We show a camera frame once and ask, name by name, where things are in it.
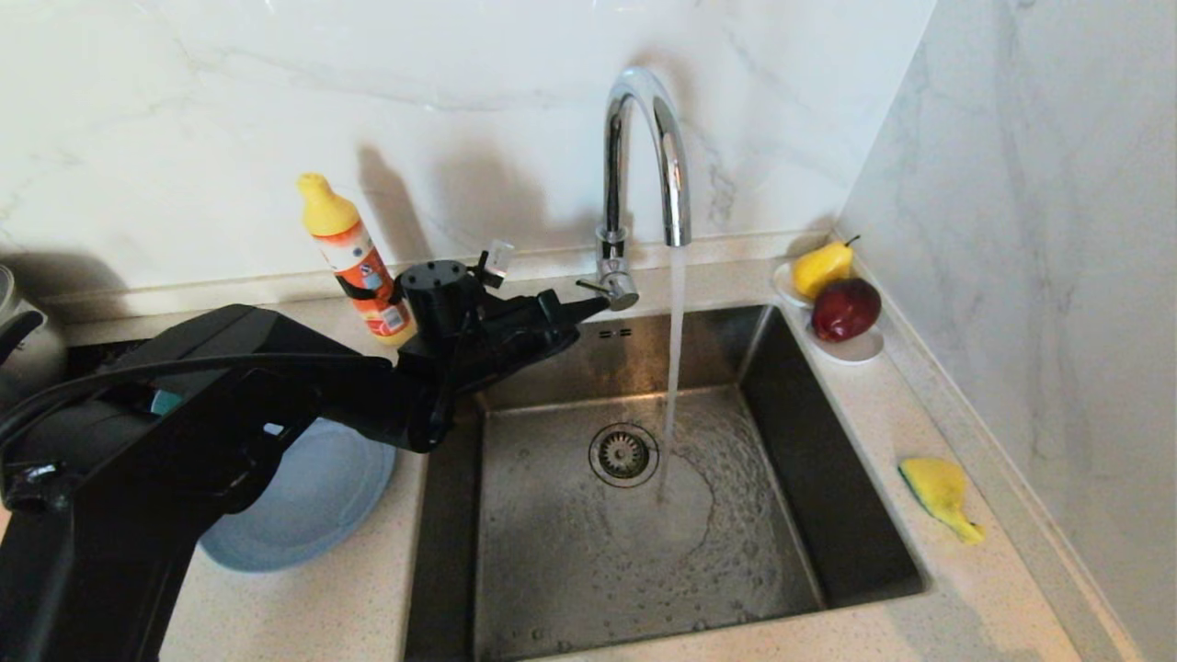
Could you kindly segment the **chrome gooseneck faucet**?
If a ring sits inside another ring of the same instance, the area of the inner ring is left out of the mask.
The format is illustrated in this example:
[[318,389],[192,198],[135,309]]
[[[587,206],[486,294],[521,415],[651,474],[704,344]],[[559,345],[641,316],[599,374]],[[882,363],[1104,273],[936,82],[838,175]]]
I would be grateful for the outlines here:
[[646,67],[621,69],[609,92],[601,131],[604,193],[601,226],[596,231],[596,280],[577,283],[605,298],[607,307],[613,311],[632,307],[640,298],[634,277],[630,274],[626,250],[629,230],[623,227],[623,181],[629,164],[627,134],[632,108],[640,113],[653,143],[665,244],[681,250],[693,238],[689,146],[669,90]]

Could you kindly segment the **orange yellow-capped detergent bottle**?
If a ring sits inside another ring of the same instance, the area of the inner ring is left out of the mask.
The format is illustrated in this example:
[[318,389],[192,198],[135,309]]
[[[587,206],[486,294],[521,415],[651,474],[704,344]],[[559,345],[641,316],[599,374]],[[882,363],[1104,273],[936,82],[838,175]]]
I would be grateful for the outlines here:
[[367,230],[358,207],[335,193],[325,176],[302,173],[302,226],[335,277],[370,335],[400,347],[415,331],[406,302],[394,293],[394,277]]

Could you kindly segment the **blue-grey plate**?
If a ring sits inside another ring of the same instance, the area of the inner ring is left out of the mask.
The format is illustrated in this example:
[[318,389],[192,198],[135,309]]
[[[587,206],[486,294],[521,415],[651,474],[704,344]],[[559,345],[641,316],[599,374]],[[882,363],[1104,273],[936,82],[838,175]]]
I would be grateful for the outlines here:
[[341,544],[374,511],[394,474],[395,446],[319,418],[282,454],[260,498],[222,516],[199,545],[237,572],[277,572]]

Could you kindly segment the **yellow sponge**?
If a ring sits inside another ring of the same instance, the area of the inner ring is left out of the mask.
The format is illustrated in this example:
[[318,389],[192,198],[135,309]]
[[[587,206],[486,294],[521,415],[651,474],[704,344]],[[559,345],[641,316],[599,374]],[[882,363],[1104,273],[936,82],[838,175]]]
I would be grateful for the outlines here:
[[966,471],[943,458],[904,458],[898,465],[909,490],[927,514],[967,545],[985,539],[984,529],[966,516]]

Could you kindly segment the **stainless steel sink basin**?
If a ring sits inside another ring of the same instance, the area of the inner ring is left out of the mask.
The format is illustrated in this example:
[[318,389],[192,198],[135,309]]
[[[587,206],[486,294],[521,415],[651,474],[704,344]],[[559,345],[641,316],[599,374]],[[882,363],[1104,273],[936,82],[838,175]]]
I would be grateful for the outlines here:
[[[518,662],[924,593],[800,343],[769,305],[585,324],[459,403],[428,456],[408,662]],[[588,444],[646,428],[660,463],[605,485]]]

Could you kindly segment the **round metal drain strainer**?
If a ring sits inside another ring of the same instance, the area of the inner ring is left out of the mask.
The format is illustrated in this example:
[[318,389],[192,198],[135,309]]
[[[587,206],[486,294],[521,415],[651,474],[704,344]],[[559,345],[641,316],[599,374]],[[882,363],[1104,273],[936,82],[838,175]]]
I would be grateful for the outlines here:
[[640,425],[617,422],[605,425],[588,444],[588,466],[610,486],[640,486],[658,470],[660,448]]

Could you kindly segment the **small white dish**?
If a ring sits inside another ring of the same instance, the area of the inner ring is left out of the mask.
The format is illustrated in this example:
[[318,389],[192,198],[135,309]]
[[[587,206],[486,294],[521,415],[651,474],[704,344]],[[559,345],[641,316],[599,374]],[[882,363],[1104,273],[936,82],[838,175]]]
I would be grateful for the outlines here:
[[794,273],[792,273],[792,269],[794,269],[794,260],[783,262],[773,272],[771,284],[783,302],[789,302],[794,307],[802,310],[810,310],[813,306],[813,302],[794,287]]
[[813,347],[818,347],[829,360],[842,365],[870,363],[880,355],[886,343],[878,327],[878,319],[869,318],[850,317],[842,320],[827,315],[811,315],[806,333]]

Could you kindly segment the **yellow pear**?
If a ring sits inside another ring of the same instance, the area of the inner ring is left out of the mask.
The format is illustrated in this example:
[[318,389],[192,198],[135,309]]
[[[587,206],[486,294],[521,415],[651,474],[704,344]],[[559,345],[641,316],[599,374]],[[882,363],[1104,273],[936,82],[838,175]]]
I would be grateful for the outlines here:
[[852,245],[858,239],[856,236],[847,241],[831,243],[798,258],[792,267],[794,290],[814,302],[832,282],[847,280],[855,260]]

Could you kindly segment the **dark red apple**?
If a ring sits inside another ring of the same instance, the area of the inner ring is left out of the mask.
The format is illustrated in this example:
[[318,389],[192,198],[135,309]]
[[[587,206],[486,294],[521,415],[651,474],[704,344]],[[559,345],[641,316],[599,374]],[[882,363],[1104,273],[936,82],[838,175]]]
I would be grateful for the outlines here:
[[866,335],[882,315],[882,297],[862,278],[837,280],[825,287],[813,304],[810,325],[818,339],[849,342]]

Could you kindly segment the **silver pot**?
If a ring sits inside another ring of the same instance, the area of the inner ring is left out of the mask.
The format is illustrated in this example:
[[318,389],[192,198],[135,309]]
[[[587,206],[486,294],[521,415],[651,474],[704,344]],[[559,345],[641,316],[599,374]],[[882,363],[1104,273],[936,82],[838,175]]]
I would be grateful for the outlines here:
[[64,380],[62,330],[0,264],[0,413]]

